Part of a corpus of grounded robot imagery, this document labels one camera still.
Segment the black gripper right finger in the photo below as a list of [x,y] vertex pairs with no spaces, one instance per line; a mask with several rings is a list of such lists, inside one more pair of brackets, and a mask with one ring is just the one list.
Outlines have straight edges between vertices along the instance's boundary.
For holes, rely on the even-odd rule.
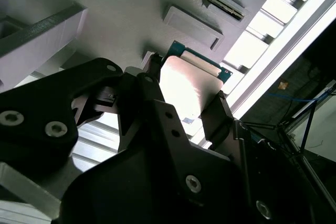
[[266,149],[251,137],[243,122],[234,119],[219,92],[201,113],[206,140],[210,150],[227,157],[238,169],[238,189],[249,213],[258,221],[273,221],[270,176],[266,173]]

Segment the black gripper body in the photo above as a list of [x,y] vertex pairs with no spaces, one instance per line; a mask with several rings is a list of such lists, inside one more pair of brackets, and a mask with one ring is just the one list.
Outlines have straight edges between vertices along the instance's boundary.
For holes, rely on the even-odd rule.
[[216,152],[171,131],[79,176],[60,223],[335,223],[335,212],[269,142],[229,136]]

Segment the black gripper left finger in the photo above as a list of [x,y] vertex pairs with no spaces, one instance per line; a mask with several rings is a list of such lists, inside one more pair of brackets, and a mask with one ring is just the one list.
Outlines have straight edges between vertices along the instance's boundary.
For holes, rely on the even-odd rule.
[[[98,58],[1,94],[1,189],[15,196],[201,196],[204,151],[164,101],[161,59],[123,72]],[[119,120],[121,149],[75,175],[80,126],[105,112]]]

